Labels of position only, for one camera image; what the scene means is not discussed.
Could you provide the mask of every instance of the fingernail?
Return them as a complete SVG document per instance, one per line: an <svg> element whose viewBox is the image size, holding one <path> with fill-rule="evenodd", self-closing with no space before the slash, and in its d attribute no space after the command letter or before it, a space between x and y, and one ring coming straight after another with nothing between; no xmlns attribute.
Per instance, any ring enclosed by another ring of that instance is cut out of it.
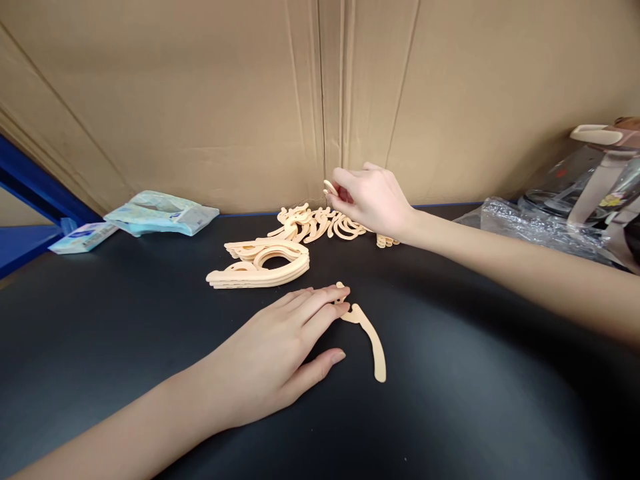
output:
<svg viewBox="0 0 640 480"><path fill-rule="evenodd" d="M336 363L338 363L339 361L342 361L345 359L345 357L347 356L346 353L344 352L338 352L335 353L332 357L331 357L331 364L335 365Z"/></svg>

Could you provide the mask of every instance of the wet wipes package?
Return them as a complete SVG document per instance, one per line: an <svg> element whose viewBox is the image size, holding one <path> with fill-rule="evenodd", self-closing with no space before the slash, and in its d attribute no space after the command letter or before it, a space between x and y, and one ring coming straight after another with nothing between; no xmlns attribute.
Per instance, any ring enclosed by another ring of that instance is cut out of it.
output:
<svg viewBox="0 0 640 480"><path fill-rule="evenodd" d="M190 237L206 227L220 210L166 193L144 190L105 215L105 220L134 237L152 232L177 232Z"/></svg>
<svg viewBox="0 0 640 480"><path fill-rule="evenodd" d="M49 250L58 255L86 253L102 243L104 239L112 235L116 230L118 230L118 227L106 222L87 223L58 240L49 247Z"/></svg>

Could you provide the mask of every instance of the plastic wrap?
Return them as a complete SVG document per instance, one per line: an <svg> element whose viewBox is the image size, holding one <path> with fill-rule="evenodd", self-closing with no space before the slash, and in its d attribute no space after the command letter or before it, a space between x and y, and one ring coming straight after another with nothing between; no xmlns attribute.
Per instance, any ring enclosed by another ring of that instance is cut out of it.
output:
<svg viewBox="0 0 640 480"><path fill-rule="evenodd" d="M218 214L220 210L216 208L167 193L144 190L106 214L105 220L134 237L152 232L177 232L192 237Z"/></svg>
<svg viewBox="0 0 640 480"><path fill-rule="evenodd" d="M454 222L611 265L603 255L609 239L603 230L574 227L564 218L522 209L502 198L490 197Z"/></svg>

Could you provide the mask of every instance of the wrist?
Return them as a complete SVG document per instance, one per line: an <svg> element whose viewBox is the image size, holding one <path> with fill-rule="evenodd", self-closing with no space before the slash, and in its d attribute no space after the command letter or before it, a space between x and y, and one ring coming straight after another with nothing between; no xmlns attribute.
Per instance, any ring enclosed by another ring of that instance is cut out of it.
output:
<svg viewBox="0 0 640 480"><path fill-rule="evenodd" d="M394 239L406 245L431 250L449 224L451 222L448 220L412 208Z"/></svg>
<svg viewBox="0 0 640 480"><path fill-rule="evenodd" d="M170 391L169 398L178 429L184 429L193 435L196 443L226 430L222 408L216 408L218 402L212 398L211 385L202 382L201 375L195 371L198 363L165 380Z"/></svg>

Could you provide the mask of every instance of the pile of hangers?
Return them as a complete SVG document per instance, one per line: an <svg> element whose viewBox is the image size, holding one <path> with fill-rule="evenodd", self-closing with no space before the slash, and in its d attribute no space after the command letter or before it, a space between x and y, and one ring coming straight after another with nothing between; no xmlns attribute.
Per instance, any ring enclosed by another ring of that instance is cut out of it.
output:
<svg viewBox="0 0 640 480"><path fill-rule="evenodd" d="M256 239L225 243L225 248L240 261L207 275L207 281L215 289L276 287L309 270L309 249L292 241ZM264 268L264 262L274 257L284 257L290 263L274 270Z"/></svg>
<svg viewBox="0 0 640 480"><path fill-rule="evenodd" d="M325 232L329 238L335 234L343 240L354 240L371 231L343 213L331 211L329 207L311 210L308 206L309 204L305 203L290 209L283 207L277 217L278 221L282 223L282 227L269 232L267 238L310 243L318 240ZM376 245L380 248L398 245L398 243L398 241L384 235L377 235L376 238Z"/></svg>

